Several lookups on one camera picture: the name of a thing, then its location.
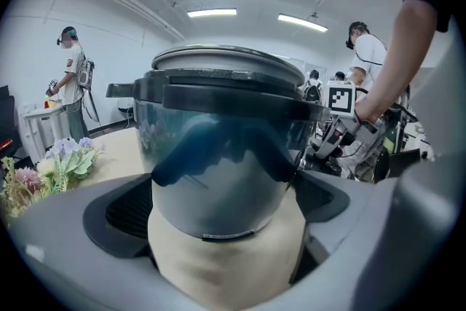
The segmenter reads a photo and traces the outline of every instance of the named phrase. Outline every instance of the white flower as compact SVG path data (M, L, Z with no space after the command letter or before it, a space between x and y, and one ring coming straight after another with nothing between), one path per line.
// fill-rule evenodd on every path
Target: white flower
M42 160L37 164L37 171L43 176L47 176L49 174L55 175L55 160L51 158Z

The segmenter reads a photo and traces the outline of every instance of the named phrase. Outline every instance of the pink flower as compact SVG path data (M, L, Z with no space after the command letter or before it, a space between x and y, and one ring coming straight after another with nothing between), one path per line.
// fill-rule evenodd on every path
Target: pink flower
M30 193L40 189L42 183L39 174L30 168L20 168L15 171L17 180L28 187Z

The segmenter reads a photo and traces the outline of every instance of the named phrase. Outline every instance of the artificial flower bouquet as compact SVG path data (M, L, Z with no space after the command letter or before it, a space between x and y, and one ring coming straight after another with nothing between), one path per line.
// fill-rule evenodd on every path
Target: artificial flower bouquet
M7 169L4 188L0 193L1 208L7 222L20 216L33 203L76 188L88 177L103 148L96 148L89 138L77 143L73 139L56 141L37 164L37 171L30 168L15 170L15 161L5 157L1 161Z

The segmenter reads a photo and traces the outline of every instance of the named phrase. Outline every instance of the backpack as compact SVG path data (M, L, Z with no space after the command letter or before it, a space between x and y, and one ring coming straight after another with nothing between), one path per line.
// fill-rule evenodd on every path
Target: backpack
M319 101L320 100L320 83L317 86L309 85L304 90L304 100L305 101Z
M95 64L84 56L84 61L79 68L79 75L78 75L78 84L82 88L90 91L91 84L92 84L92 71L95 68Z

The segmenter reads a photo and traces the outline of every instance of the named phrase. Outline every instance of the pot lid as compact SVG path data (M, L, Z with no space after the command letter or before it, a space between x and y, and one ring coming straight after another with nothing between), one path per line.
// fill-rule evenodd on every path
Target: pot lid
M166 50L153 59L152 68L248 71L284 79L295 87L304 84L302 72L281 58L249 48L217 44L192 44Z

